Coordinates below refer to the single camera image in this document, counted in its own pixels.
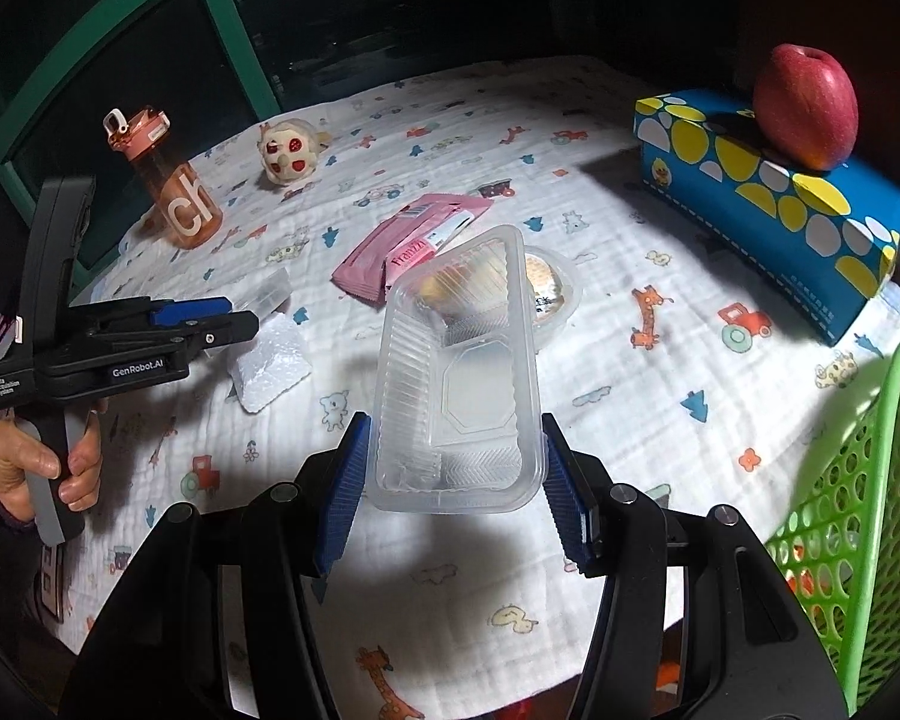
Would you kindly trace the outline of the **person left hand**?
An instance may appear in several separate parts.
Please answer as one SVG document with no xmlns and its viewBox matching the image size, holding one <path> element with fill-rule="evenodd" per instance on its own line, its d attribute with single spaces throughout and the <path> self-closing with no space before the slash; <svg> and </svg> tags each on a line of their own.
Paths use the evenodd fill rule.
<svg viewBox="0 0 900 720">
<path fill-rule="evenodd" d="M 102 473 L 102 429 L 100 417 L 109 408 L 100 400 L 87 415 L 86 431 L 69 450 L 71 476 L 59 485 L 59 499 L 69 511 L 84 512 L 98 501 Z M 13 418 L 0 421 L 0 507 L 11 520 L 29 523 L 35 512 L 27 488 L 27 475 L 56 479 L 61 475 L 61 461 L 40 440 L 25 434 Z"/>
</svg>

